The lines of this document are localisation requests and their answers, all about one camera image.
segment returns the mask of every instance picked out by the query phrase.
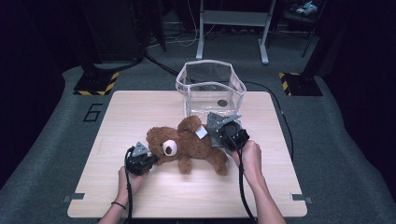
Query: transparent container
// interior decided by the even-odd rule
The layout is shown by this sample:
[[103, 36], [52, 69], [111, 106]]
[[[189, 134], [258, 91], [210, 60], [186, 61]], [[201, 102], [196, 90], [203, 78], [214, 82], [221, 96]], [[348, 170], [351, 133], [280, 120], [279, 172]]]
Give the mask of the transparent container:
[[185, 63], [176, 89], [184, 95], [184, 116], [196, 115], [202, 121], [209, 112], [223, 117], [237, 114], [247, 91], [231, 64], [213, 60]]

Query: plush toy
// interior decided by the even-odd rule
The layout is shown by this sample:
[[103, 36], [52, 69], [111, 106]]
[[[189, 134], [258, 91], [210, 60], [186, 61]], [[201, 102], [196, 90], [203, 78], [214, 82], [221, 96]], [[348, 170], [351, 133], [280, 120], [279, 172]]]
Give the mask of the plush toy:
[[177, 129], [170, 127], [154, 127], [147, 133], [148, 148], [159, 160], [156, 165], [178, 160], [178, 168], [182, 174], [191, 171], [191, 158], [209, 161], [218, 175], [227, 175], [225, 152], [219, 147], [212, 147], [207, 134], [200, 139], [197, 135], [205, 128], [197, 116], [184, 118]]

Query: teddy bear nose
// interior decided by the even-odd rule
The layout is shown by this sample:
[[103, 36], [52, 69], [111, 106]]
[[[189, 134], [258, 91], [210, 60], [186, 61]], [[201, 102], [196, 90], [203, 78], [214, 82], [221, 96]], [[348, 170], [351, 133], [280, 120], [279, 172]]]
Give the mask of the teddy bear nose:
[[166, 156], [175, 156], [177, 153], [177, 145], [174, 140], [168, 140], [163, 143], [163, 153]]

